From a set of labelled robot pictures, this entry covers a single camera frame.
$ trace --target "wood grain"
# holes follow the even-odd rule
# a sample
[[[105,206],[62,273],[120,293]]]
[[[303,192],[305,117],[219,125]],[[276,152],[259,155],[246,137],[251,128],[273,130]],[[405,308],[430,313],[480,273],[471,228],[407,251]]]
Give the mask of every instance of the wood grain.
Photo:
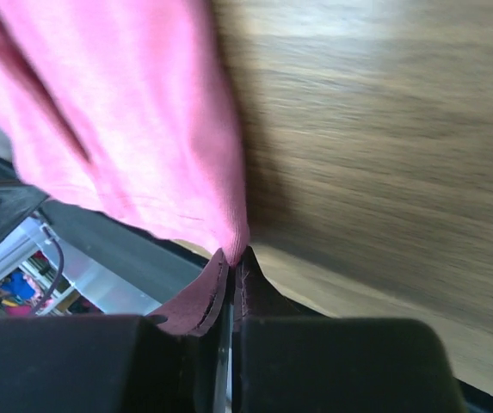
[[[215,0],[267,275],[493,394],[493,0]]]

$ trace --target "wooden surface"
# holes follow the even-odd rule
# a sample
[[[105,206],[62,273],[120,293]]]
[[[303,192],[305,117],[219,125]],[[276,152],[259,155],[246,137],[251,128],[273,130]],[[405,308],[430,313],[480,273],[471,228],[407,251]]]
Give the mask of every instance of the wooden surface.
[[[493,394],[493,0],[214,8],[267,275],[327,314],[431,323]]]

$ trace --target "black cable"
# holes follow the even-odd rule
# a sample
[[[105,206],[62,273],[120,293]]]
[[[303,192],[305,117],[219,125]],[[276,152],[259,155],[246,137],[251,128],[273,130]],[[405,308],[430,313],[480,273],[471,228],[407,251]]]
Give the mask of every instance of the black cable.
[[[47,235],[47,239],[49,239],[55,246],[55,249],[59,254],[59,265],[57,266],[57,273],[55,274],[55,278],[53,278],[51,286],[47,288],[47,291],[43,294],[43,297],[41,297],[40,301],[38,301],[36,305],[32,308],[32,310],[30,310],[30,316],[34,316],[36,312],[38,312],[41,307],[51,298],[53,292],[55,291],[55,288],[57,288],[57,286],[63,280],[63,271],[65,270],[65,254],[63,253],[63,249],[61,248],[60,243],[55,239],[52,233],[45,226],[41,230]]]

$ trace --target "pink fabric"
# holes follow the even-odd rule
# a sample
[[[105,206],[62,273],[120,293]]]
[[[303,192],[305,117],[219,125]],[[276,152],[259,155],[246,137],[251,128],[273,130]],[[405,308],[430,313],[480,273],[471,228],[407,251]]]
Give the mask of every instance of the pink fabric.
[[[234,264],[243,156],[208,6],[0,0],[0,126],[23,181]]]

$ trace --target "towel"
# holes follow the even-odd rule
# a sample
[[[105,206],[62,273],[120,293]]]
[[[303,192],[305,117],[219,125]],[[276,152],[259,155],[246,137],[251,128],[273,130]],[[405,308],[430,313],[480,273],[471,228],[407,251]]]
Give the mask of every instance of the towel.
[[[0,127],[19,177],[238,262],[240,129],[207,0],[0,0]]]

